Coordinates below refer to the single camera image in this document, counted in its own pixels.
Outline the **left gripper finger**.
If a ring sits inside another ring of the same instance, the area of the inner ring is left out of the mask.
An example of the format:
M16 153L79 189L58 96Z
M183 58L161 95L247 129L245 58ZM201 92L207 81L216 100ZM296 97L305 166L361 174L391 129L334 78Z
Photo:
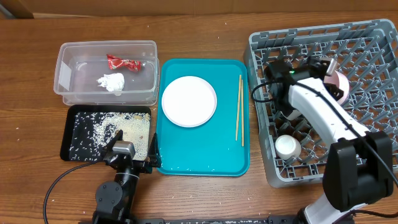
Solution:
M118 130L116 132L115 137L113 137L112 140L110 140L110 142L107 143L107 145L105 145L105 149L112 149L117 141L122 141L122 140L123 140L123 131L122 130Z
M154 133L153 135L147 156L149 158L149 164L151 167L156 167L156 168L161 167L161 158L159 152L157 133Z

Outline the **pink bowl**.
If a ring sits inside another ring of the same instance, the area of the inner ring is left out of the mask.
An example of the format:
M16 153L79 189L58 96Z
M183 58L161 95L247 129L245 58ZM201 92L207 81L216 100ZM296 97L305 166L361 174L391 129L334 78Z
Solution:
M332 76L325 76L324 84L328 87L328 91L334 99L341 105L343 104L349 94L349 81L347 77L337 71L332 73Z

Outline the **grey bowl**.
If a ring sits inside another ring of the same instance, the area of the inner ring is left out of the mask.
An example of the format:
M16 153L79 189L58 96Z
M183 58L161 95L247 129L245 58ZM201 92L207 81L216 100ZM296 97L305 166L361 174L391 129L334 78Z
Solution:
M279 108L284 118L287 120L294 120L301 115L301 112L291 106L282 106Z

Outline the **white napkin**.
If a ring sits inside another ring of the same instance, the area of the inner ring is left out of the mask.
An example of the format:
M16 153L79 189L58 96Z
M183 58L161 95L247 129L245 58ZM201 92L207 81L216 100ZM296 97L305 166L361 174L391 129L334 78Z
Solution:
M124 75L122 73L104 74L97 79L98 86L106 88L108 91L122 91L124 88Z

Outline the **pink plate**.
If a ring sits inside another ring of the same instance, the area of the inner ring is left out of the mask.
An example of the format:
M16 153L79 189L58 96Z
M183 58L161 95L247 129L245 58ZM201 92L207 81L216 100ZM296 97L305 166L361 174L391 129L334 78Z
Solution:
M164 115L183 128L205 124L214 115L217 103L215 89L194 76L180 77L168 84L161 101Z

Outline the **red snack wrapper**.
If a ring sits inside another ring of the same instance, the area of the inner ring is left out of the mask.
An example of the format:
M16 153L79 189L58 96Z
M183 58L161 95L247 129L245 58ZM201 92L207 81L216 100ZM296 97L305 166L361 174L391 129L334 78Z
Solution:
M119 68L127 68L132 72L139 72L141 70L142 63L140 61L123 59L110 54L107 54L106 56L108 59L108 67L111 70L116 70Z

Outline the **wooden chopstick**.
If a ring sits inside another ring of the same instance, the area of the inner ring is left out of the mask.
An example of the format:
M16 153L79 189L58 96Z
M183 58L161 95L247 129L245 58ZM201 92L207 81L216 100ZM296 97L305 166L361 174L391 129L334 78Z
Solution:
M241 80L241 145L244 147L244 85Z
M236 113L235 141L238 140L240 100L241 100L241 75L239 75L239 81L238 81L238 100L237 100L237 113Z

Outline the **white cup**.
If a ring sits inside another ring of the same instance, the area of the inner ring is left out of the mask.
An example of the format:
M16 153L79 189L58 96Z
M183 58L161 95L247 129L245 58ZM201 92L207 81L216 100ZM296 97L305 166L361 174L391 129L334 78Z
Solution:
M297 139L289 135L281 135L275 141L276 154L283 160L298 157L302 147Z

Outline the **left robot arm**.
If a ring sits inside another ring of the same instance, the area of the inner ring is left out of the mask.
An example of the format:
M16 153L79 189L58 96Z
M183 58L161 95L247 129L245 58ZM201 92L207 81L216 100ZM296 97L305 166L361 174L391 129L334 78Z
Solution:
M161 166L157 135L154 134L147 157L134 159L136 151L133 143L123 140L119 130L101 151L101 158L116 173L113 181L102 183L96 190L96 210L91 222L99 223L138 223L130 209L141 174L150 174Z

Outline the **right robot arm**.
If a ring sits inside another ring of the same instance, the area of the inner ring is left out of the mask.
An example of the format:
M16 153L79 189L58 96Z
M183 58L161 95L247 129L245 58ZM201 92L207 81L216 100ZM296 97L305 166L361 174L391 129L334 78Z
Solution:
M276 109L286 118L300 112L329 147L323 195L301 209L295 222L352 223L352 216L359 213L395 218L396 213L364 210L397 187L392 141L384 131L371 132L353 119L328 91L323 81L336 66L333 58L309 57L297 68L275 60L264 69Z

